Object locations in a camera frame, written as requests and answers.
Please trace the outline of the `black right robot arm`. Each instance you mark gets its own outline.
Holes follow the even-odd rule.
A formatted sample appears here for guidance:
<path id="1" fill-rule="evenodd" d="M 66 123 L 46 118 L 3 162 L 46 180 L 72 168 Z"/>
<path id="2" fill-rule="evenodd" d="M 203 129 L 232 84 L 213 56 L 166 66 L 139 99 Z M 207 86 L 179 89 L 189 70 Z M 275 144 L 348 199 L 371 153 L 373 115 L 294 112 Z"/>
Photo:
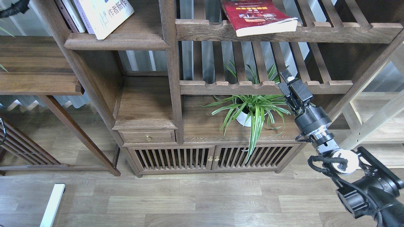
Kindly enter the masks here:
<path id="1" fill-rule="evenodd" d="M 365 148 L 340 148 L 328 131 L 330 118 L 322 107 L 310 103 L 312 93 L 302 80 L 288 70 L 280 77 L 283 82 L 278 86 L 301 131 L 295 140 L 311 143 L 318 154 L 308 159 L 309 166 L 332 179 L 339 200 L 354 218 L 368 215 L 379 227 L 402 227 L 404 207 L 397 197 L 403 181 Z"/>

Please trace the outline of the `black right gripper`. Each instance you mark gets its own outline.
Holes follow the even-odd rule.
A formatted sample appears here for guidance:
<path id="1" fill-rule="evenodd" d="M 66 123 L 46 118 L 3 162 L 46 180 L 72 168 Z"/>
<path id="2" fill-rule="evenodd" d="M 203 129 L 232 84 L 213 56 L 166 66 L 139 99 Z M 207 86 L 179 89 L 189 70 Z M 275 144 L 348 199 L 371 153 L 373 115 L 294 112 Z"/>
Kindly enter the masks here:
<path id="1" fill-rule="evenodd" d="M 284 94 L 289 108 L 295 116 L 295 123 L 301 134 L 295 138 L 297 142 L 324 144 L 332 139 L 328 132 L 331 120 L 320 106 L 312 105 L 310 100 L 313 95 L 307 86 L 294 76 L 288 69 L 280 72 L 284 82 L 278 84 Z"/>

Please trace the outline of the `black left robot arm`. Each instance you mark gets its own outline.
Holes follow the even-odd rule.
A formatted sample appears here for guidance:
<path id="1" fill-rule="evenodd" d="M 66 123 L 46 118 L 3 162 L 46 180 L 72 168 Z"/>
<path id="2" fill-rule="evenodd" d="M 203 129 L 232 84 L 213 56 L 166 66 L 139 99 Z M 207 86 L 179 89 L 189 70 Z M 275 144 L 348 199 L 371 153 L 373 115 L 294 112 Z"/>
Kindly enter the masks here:
<path id="1" fill-rule="evenodd" d="M 10 7 L 0 11 L 0 18 L 8 18 L 10 16 L 22 13 L 25 14 L 29 10 L 30 0 L 19 0 Z"/>

